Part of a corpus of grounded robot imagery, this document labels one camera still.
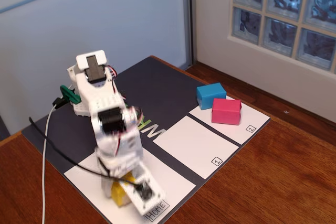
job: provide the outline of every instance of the wooden table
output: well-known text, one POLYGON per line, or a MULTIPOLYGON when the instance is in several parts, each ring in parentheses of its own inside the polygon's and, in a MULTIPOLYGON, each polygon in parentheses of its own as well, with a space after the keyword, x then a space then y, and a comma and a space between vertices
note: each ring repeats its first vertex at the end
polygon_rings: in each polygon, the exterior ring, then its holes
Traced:
MULTIPOLYGON (((166 223, 336 223, 336 147, 269 116, 166 223)), ((19 132, 0 158, 0 222, 40 223, 41 154, 19 132)), ((106 223, 48 162, 46 223, 106 223)))

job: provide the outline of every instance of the robotic arm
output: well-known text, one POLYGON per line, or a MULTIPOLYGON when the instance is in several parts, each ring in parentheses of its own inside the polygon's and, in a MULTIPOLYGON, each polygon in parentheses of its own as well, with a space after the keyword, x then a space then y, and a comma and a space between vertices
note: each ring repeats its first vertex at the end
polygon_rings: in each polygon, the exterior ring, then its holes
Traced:
POLYGON ((142 112, 127 107, 118 92, 116 73, 106 66, 104 51, 78 55, 76 64, 68 68, 75 93, 81 102, 73 104, 77 115, 91 117, 97 141, 95 154, 102 173, 126 178, 139 186, 102 178, 102 189, 118 206, 130 201, 140 214, 155 207, 165 196, 149 170, 142 163, 142 145, 138 125, 142 112))

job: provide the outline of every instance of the black cable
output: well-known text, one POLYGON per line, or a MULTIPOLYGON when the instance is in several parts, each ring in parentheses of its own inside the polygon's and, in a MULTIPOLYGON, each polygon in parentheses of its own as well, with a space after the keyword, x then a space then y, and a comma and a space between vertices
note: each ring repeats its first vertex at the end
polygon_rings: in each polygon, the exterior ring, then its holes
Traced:
POLYGON ((110 179, 115 179, 117 181, 122 181, 122 182, 126 182, 126 183, 129 183, 133 186, 135 186, 136 188, 139 187, 140 185, 139 184, 136 184, 132 181, 129 181, 127 179, 124 179, 124 178, 117 178, 117 177, 113 177, 113 176, 110 176, 110 175, 105 175, 105 174, 101 174, 101 173, 97 173, 93 170, 90 170, 90 169, 87 169, 85 168, 84 166, 81 166, 80 164, 77 164, 74 160, 72 160, 70 157, 68 157, 67 155, 65 155, 60 149, 58 149, 55 144, 53 143, 52 140, 50 140, 49 137, 47 137, 43 131, 36 125, 36 123, 33 121, 33 119, 31 117, 29 117, 29 121, 30 123, 32 124, 32 126, 38 131, 38 133, 40 133, 46 140, 47 142, 52 146, 52 148, 59 154, 61 155, 65 160, 69 161, 70 163, 72 163, 73 165, 75 166, 78 166, 79 168, 83 169, 83 170, 86 170, 87 172, 90 172, 92 174, 95 174, 95 175, 99 175, 101 177, 104 177, 104 178, 110 178, 110 179))

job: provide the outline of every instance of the light blue wall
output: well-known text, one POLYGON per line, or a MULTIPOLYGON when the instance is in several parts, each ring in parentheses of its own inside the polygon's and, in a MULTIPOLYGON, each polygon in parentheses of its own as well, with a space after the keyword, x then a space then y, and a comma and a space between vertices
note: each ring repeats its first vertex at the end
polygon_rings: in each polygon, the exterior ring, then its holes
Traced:
POLYGON ((184 27, 183 0, 36 0, 4 12, 0 115, 10 133, 46 115, 84 52, 103 49, 118 72, 149 55, 182 66, 184 27))

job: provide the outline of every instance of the wire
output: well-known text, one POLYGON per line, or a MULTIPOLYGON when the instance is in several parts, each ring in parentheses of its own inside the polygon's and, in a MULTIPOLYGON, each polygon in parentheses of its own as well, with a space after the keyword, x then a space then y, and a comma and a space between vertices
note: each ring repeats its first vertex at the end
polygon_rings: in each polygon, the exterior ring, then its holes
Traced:
POLYGON ((113 72, 114 77, 116 78, 118 74, 117 74, 117 72, 115 71, 115 69, 114 69, 113 67, 111 67, 111 65, 107 65, 107 67, 110 68, 110 72, 113 72))
POLYGON ((102 173, 99 173, 99 172, 95 172, 93 170, 90 170, 90 169, 87 169, 86 167, 84 166, 81 166, 80 164, 77 164, 73 159, 71 159, 70 157, 68 157, 67 155, 65 155, 60 149, 58 149, 56 147, 56 145, 53 143, 52 140, 50 140, 49 137, 47 137, 43 132, 42 130, 36 125, 36 123, 33 121, 33 119, 31 117, 29 117, 29 121, 30 123, 32 124, 32 126, 38 131, 38 133, 40 133, 46 140, 47 142, 50 144, 50 146, 59 154, 61 155, 65 160, 67 160, 68 162, 72 163, 73 165, 75 166, 78 166, 79 168, 83 169, 83 170, 86 170, 87 172, 90 172, 92 174, 95 174, 95 175, 99 175, 101 177, 104 177, 104 178, 109 178, 109 179, 115 179, 117 181, 121 181, 121 182, 125 182, 125 183, 129 183, 135 187, 138 187, 139 184, 136 184, 132 181, 129 181, 127 179, 124 179, 124 178, 117 178, 117 177, 113 177, 113 176, 110 176, 110 175, 105 175, 105 174, 102 174, 102 173))
MULTIPOLYGON (((48 135, 48 127, 49 127, 49 120, 51 113, 56 108, 56 105, 53 106, 53 108, 50 110, 47 123, 46 123, 46 136, 48 135)), ((43 143, 43 154, 42 154, 42 224, 45 222, 45 216, 46 216, 46 192, 45 192, 45 173, 46 173, 46 148, 47 148, 47 140, 44 139, 43 143)))

